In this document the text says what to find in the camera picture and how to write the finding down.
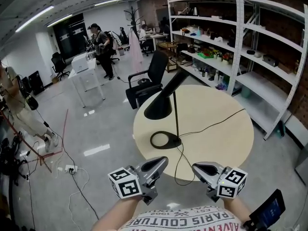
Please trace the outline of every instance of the black desk lamp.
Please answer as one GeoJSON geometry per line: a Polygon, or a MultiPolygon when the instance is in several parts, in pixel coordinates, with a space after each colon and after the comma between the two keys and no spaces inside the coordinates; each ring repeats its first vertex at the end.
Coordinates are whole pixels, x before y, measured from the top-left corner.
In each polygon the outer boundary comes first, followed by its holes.
{"type": "Polygon", "coordinates": [[[171,149],[182,144],[181,139],[179,138],[179,122],[175,90],[183,83],[187,76],[188,74],[186,72],[180,70],[144,111],[144,116],[150,120],[160,120],[167,117],[172,112],[170,96],[173,94],[177,134],[174,135],[166,131],[155,132],[151,136],[150,143],[156,149],[171,149]],[[156,134],[165,134],[168,137],[168,142],[162,146],[153,144],[152,140],[156,134]]]}

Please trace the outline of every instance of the white t-shirt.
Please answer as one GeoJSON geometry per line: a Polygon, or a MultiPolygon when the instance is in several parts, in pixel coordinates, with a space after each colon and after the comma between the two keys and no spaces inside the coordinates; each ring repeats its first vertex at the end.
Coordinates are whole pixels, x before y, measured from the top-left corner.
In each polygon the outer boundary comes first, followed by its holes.
{"type": "Polygon", "coordinates": [[[141,29],[140,30],[140,34],[139,34],[139,40],[144,40],[145,39],[145,35],[146,35],[145,30],[141,29]]]}
{"type": "Polygon", "coordinates": [[[244,231],[239,219],[217,206],[180,210],[152,210],[129,222],[120,231],[244,231]]]}

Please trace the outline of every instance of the shelf unit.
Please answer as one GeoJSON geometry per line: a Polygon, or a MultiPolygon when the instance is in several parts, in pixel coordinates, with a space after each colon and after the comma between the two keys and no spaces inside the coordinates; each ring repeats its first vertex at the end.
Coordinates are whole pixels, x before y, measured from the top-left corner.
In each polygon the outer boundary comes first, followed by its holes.
{"type": "MultiPolygon", "coordinates": [[[[269,0],[167,0],[168,1],[168,10],[169,10],[169,22],[170,22],[170,31],[171,31],[171,40],[173,41],[173,35],[179,35],[187,38],[197,39],[221,48],[224,48],[228,51],[234,53],[234,59],[232,66],[227,66],[220,64],[215,59],[204,59],[198,56],[196,53],[189,53],[187,51],[182,51],[183,53],[190,55],[191,57],[198,59],[213,68],[223,72],[226,75],[230,76],[229,87],[227,93],[232,95],[233,89],[235,86],[235,82],[243,84],[247,88],[251,90],[251,95],[249,98],[244,98],[241,94],[234,96],[234,98],[247,110],[250,117],[260,125],[261,128],[264,129],[266,135],[264,139],[266,140],[269,135],[274,131],[280,120],[285,121],[284,118],[290,113],[287,111],[288,106],[291,103],[291,100],[294,96],[294,93],[297,89],[299,80],[301,78],[304,64],[306,62],[307,57],[307,48],[308,48],[308,8],[307,5],[304,4],[304,13],[288,7],[286,5],[276,3],[269,0]],[[211,17],[202,17],[202,16],[185,16],[179,15],[174,16],[171,15],[171,3],[174,2],[186,2],[187,7],[189,9],[189,4],[194,2],[228,2],[228,3],[236,3],[236,13],[237,13],[237,21],[228,21],[211,17]],[[254,8],[254,19],[249,20],[247,23],[244,23],[244,5],[253,6],[254,8]],[[260,8],[271,10],[276,13],[283,14],[288,16],[294,20],[297,20],[304,24],[304,40],[303,46],[299,46],[290,40],[277,35],[273,32],[267,31],[262,28],[260,23],[260,8]],[[197,20],[206,20],[206,21],[214,21],[219,23],[225,23],[229,25],[236,26],[236,39],[235,39],[235,47],[232,48],[227,45],[227,40],[223,40],[222,42],[217,42],[211,40],[210,37],[202,35],[202,36],[191,36],[189,34],[182,34],[180,31],[172,30],[172,20],[176,19],[197,19],[197,20]],[[256,51],[257,43],[258,43],[258,34],[262,33],[267,35],[268,37],[275,38],[280,42],[287,44],[297,51],[301,53],[301,58],[299,62],[299,67],[297,74],[286,73],[282,69],[278,67],[273,67],[268,63],[262,61],[263,53],[260,52],[261,57],[257,58],[254,55],[247,54],[247,50],[251,48],[243,45],[244,31],[247,30],[253,31],[253,44],[252,49],[256,51]],[[249,62],[248,72],[243,75],[238,75],[240,59],[241,57],[247,58],[249,62]],[[270,81],[261,77],[255,72],[252,72],[253,64],[257,63],[264,68],[270,70],[275,73],[277,76],[286,80],[288,83],[292,85],[291,91],[289,93],[283,92],[280,88],[275,86],[270,81]]],[[[214,87],[215,84],[212,81],[208,81],[206,78],[202,77],[198,72],[194,71],[194,69],[189,67],[182,67],[207,85],[214,87]]]]}

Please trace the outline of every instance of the brick wall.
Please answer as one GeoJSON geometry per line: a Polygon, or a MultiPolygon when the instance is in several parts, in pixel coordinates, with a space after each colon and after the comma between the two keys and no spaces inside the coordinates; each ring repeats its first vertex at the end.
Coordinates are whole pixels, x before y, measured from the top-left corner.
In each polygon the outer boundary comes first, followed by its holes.
{"type": "MultiPolygon", "coordinates": [[[[299,11],[304,11],[303,3],[308,3],[308,0],[272,0],[279,2],[285,5],[288,5],[292,8],[295,8],[299,11]]],[[[140,8],[140,16],[143,15],[142,20],[145,20],[148,25],[158,25],[156,18],[156,10],[166,8],[167,0],[141,0],[138,2],[138,7],[140,8]]],[[[174,11],[182,11],[185,8],[185,3],[176,2],[173,3],[174,11]]],[[[227,15],[235,16],[236,7],[230,4],[212,4],[212,3],[200,3],[194,4],[199,9],[200,15],[227,15]]],[[[245,6],[245,21],[250,17],[251,10],[249,7],[245,6]]],[[[185,26],[185,20],[177,20],[175,27],[185,26]]],[[[207,21],[196,21],[196,24],[203,28],[215,28],[215,31],[219,32],[220,36],[225,36],[226,38],[230,34],[232,26],[221,23],[207,22],[207,21]]],[[[279,34],[292,42],[297,44],[300,43],[301,33],[303,25],[299,22],[296,22],[288,17],[283,15],[261,10],[261,25],[265,26],[267,30],[272,31],[276,34],[279,34]]],[[[244,40],[244,44],[250,46],[251,37],[248,33],[247,37],[244,40]]],[[[300,59],[300,53],[291,48],[290,46],[268,37],[266,35],[259,34],[259,44],[258,50],[266,52],[278,58],[283,62],[288,68],[293,69],[297,59],[300,59]]],[[[308,61],[304,68],[303,75],[301,77],[299,86],[294,95],[294,98],[291,102],[289,110],[294,113],[294,115],[308,128],[308,61]]],[[[285,80],[281,79],[276,74],[267,70],[266,68],[255,64],[254,71],[258,72],[260,75],[271,80],[275,85],[280,87],[285,92],[289,92],[291,85],[285,80]]]]}

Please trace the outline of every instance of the beige pants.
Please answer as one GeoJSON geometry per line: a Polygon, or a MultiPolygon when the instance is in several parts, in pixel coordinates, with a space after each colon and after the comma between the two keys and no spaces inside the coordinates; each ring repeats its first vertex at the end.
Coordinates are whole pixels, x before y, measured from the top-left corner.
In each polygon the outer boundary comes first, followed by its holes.
{"type": "Polygon", "coordinates": [[[36,135],[43,136],[47,132],[47,127],[38,121],[32,114],[32,111],[27,108],[23,108],[21,112],[13,115],[13,118],[17,126],[22,127],[33,137],[36,135]]]}

